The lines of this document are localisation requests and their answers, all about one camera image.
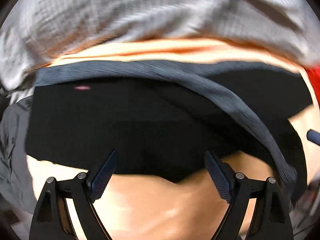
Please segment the peach bed sheet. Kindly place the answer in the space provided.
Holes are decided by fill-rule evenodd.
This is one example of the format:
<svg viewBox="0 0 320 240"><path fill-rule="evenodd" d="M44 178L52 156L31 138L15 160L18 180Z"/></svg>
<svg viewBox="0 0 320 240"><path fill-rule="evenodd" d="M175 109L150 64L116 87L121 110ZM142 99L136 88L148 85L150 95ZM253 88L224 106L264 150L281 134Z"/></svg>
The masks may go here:
<svg viewBox="0 0 320 240"><path fill-rule="evenodd" d="M305 69L315 66L304 66L294 59L249 43L193 38L101 44L61 56L38 70L83 61L148 60L199 64L260 62L300 74L310 92L312 104L289 121L301 137L307 185L310 183L319 170L319 148L307 140L306 133L309 129L319 129L319 102ZM276 177L270 165L242 151L221 159L249 178ZM87 171L37 160L28 154L27 162L36 195L39 195L40 182L46 175L66 179L78 172ZM219 197L209 173L202 168L176 183L156 175L116 173L95 207L102 223L115 239L208 239L217 229L227 203Z"/></svg>

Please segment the black pants with blue stripe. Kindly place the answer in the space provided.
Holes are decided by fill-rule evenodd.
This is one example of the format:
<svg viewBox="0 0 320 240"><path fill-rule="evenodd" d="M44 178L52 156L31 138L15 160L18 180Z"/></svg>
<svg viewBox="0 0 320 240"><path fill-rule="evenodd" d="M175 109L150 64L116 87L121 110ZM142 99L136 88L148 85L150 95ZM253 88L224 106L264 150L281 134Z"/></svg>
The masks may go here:
<svg viewBox="0 0 320 240"><path fill-rule="evenodd" d="M204 168L205 152L242 151L295 203L307 170L289 119L311 104L300 74L260 62L83 61L37 71L25 151L86 170L116 152L117 174L173 183Z"/></svg>

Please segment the grey white striped duvet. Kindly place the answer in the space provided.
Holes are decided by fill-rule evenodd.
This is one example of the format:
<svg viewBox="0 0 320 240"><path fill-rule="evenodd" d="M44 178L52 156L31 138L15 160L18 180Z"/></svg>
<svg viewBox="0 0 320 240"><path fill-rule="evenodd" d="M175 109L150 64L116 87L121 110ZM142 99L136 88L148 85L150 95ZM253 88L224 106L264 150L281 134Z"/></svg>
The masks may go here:
<svg viewBox="0 0 320 240"><path fill-rule="evenodd" d="M319 20L306 0L18 0L1 26L1 82L103 42L218 37L305 64L319 60Z"/></svg>

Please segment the red patterned pillow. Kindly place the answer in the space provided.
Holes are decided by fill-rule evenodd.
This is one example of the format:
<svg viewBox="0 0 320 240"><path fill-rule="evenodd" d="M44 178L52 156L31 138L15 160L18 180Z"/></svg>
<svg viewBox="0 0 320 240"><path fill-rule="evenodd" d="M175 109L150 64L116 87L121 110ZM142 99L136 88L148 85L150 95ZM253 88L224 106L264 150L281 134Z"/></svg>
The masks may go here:
<svg viewBox="0 0 320 240"><path fill-rule="evenodd" d="M306 68L306 73L310 80L310 83L315 91L315 95L317 101L319 102L320 99L320 66L319 64L313 68Z"/></svg>

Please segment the grey button shirt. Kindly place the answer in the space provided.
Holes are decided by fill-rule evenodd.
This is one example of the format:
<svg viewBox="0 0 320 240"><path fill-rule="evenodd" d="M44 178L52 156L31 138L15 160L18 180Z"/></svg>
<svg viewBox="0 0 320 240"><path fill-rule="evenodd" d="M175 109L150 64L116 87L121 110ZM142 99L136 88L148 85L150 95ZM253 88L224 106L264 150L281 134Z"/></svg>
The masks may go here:
<svg viewBox="0 0 320 240"><path fill-rule="evenodd" d="M32 100L29 96L10 105L1 120L1 195L30 214L37 203L25 152Z"/></svg>

